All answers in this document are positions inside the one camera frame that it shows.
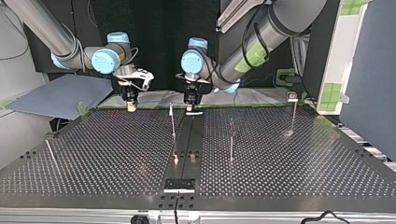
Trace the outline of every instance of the robotic arm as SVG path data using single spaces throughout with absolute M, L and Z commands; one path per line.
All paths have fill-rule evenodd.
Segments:
M 131 49 L 129 37 L 124 32 L 107 35 L 104 47 L 86 47 L 74 37 L 73 33 L 49 12 L 40 0 L 5 0 L 6 4 L 23 20 L 23 22 L 44 42 L 51 51 L 53 63 L 62 69 L 95 69 L 102 74 L 113 74 L 124 88 L 123 98 L 128 110 L 135 111 L 137 90 L 147 91 L 154 76 L 142 72 L 131 64 L 134 49 Z M 137 87 L 134 79 L 143 79 L 142 88 Z
M 268 59 L 267 52 L 277 48 L 290 36 L 295 36 L 304 31 L 323 9 L 327 0 L 276 0 L 269 6 L 268 15 L 255 24 L 256 32 L 247 39 L 246 50 L 243 46 L 238 49 L 223 64 L 217 64 L 206 56 L 207 41 L 201 38 L 191 38 L 189 49 L 183 54 L 181 67 L 185 73 L 184 78 L 191 84 L 199 85 L 199 82 L 209 82 L 214 87 L 227 93 L 233 93 L 239 86 L 240 78 L 247 73 L 252 66 L 258 67 Z M 225 13 L 236 15 L 240 18 L 239 11 L 247 12 L 244 4 L 251 3 L 254 6 L 264 4 L 263 0 L 240 1 L 233 0 Z M 219 18 L 218 24 L 224 24 L 226 18 Z M 230 28 L 230 23 L 223 26 L 222 32 Z M 200 97 L 185 97 L 185 99 L 200 99 Z M 186 104 L 198 105 L 199 102 L 185 102 Z

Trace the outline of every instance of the cable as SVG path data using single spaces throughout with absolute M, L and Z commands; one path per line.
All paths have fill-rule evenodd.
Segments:
M 260 66 L 253 66 L 250 61 L 248 60 L 248 56 L 247 56 L 247 46 L 246 46 L 246 39 L 247 39 L 247 35 L 248 35 L 248 30 L 251 26 L 251 23 L 253 23 L 254 19 L 256 18 L 257 14 L 259 13 L 259 11 L 264 7 L 265 3 L 267 2 L 267 0 L 264 0 L 262 2 L 262 4 L 260 5 L 260 7 L 257 8 L 257 10 L 254 12 L 253 16 L 250 18 L 250 20 L 247 23 L 247 26 L 245 28 L 244 34 L 242 35 L 242 54 L 244 56 L 244 60 L 247 63 L 247 65 L 252 68 L 252 69 L 257 69 L 260 68 Z M 264 48 L 265 52 L 267 53 L 267 55 L 265 57 L 267 57 L 269 55 L 269 50 L 266 46 L 266 44 L 264 43 L 262 36 L 260 34 L 260 29 L 256 29 L 255 30 L 256 36 L 259 39 L 260 43 L 262 44 L 262 47 Z
M 264 39 L 262 39 L 262 34 L 260 34 L 259 24 L 257 22 L 254 22 L 253 27 L 254 27 L 254 33 L 256 33 L 256 36 L 259 39 L 260 44 L 262 44 L 262 47 L 264 48 L 265 51 L 264 60 L 268 61 L 270 59 L 270 51 L 268 50 L 268 47 L 265 44 Z
M 128 85 L 133 86 L 133 87 L 137 88 L 137 89 L 140 90 L 140 91 L 144 91 L 144 90 L 141 89 L 140 87 L 136 86 L 132 81 L 128 81 L 127 79 L 122 78 L 122 77 L 117 77 L 114 73 L 113 73 L 113 77 L 115 77 L 115 78 L 117 78 L 117 79 L 119 79 L 119 80 L 121 80 L 121 81 L 124 81 L 124 82 L 128 83 Z
M 74 36 L 73 32 L 62 23 L 62 25 L 64 26 L 64 28 L 70 33 L 70 35 L 73 38 L 73 48 L 72 51 L 66 56 L 66 57 L 58 57 L 56 56 L 60 61 L 67 61 L 72 59 L 73 57 L 76 56 L 76 54 L 78 53 L 78 51 L 80 52 L 79 54 L 79 59 L 81 61 L 82 64 L 82 72 L 85 73 L 85 60 L 84 60 L 84 55 L 85 57 L 87 57 L 87 55 L 85 54 L 84 48 L 81 45 L 81 42 Z
M 93 22 L 93 20 L 91 18 L 91 0 L 88 0 L 87 14 L 88 14 L 88 19 L 90 19 L 90 22 L 92 23 L 92 25 L 94 25 L 95 27 L 98 27 L 98 25 L 95 22 Z
M 174 210 L 174 214 L 175 214 L 175 223 L 176 223 L 176 224 L 178 224 L 178 216 L 177 216 L 178 195 L 179 195 L 179 192 L 177 193 L 177 198 L 176 198 L 176 203 L 175 203 L 175 210 Z
M 134 58 L 136 57 L 137 53 L 139 52 L 139 48 L 131 48 L 131 52 L 132 52 L 132 50 L 135 50 L 134 55 L 131 56 L 131 58 L 125 64 L 131 63 L 134 60 Z
M 14 24 L 14 22 L 12 22 L 12 20 L 9 18 L 9 16 L 7 15 L 7 13 L 4 11 L 4 9 L 3 9 L 2 7 L 0 7 L 0 10 L 2 11 L 3 15 L 6 17 L 7 21 L 9 22 L 9 24 L 11 24 L 12 27 L 13 27 L 13 28 L 25 39 L 25 41 L 26 41 L 26 48 L 25 48 L 25 50 L 24 50 L 22 53 L 19 53 L 19 54 L 17 54 L 17 55 L 11 56 L 11 57 L 0 58 L 0 61 L 7 61 L 7 60 L 19 58 L 19 57 L 21 57 L 22 55 L 24 55 L 24 54 L 28 51 L 28 49 L 29 49 L 29 43 L 27 42 L 26 35 L 25 35 L 20 29 L 18 29 L 18 27 Z
M 319 217 L 306 217 L 301 221 L 301 224 L 305 224 L 307 222 L 318 222 L 321 221 L 323 218 L 325 218 L 327 215 L 331 214 L 333 217 L 337 218 L 340 221 L 343 221 L 347 224 L 350 224 L 349 221 L 347 221 L 344 218 L 338 217 L 333 211 L 327 210 L 324 213 L 322 213 Z
M 301 83 L 303 84 L 304 90 L 305 90 L 306 94 L 308 95 L 309 99 L 311 99 L 312 104 L 314 104 L 315 109 L 318 109 L 317 103 L 315 103 L 314 98 L 312 98 L 311 94 L 309 94 L 309 91 L 308 91 L 308 89 L 306 88 L 306 86 L 304 84 L 303 77 L 300 76 L 300 74 L 297 74 L 297 73 L 295 75 L 300 78 Z

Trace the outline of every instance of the white enclosure wall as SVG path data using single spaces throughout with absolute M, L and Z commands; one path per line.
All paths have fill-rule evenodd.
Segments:
M 0 4 L 0 7 L 23 32 L 16 16 L 5 6 Z M 0 169 L 24 151 L 38 145 L 43 140 L 44 133 L 50 131 L 50 118 L 3 108 L 7 102 L 45 83 L 43 75 L 35 71 L 30 50 L 21 57 L 6 60 L 23 53 L 26 45 L 26 39 L 0 10 Z

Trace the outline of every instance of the gray panel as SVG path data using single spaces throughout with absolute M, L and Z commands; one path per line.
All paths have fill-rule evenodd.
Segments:
M 231 123 L 233 118 L 233 159 Z M 205 111 L 183 178 L 196 210 L 395 212 L 396 174 L 322 116 L 291 108 Z
M 65 75 L 23 95 L 7 108 L 74 120 L 80 116 L 80 107 L 86 111 L 96 107 L 111 91 L 107 79 Z
M 394 64 L 396 45 L 393 9 L 396 1 L 369 4 L 361 27 L 346 89 L 341 121 L 384 154 L 396 160 Z

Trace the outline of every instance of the perforated breadboard table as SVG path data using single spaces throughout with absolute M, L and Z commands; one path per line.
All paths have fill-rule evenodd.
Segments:
M 76 121 L 0 172 L 0 206 L 396 213 L 396 174 L 312 111 L 183 114 L 176 145 L 166 110 Z M 195 193 L 176 204 L 169 178 L 195 179 Z

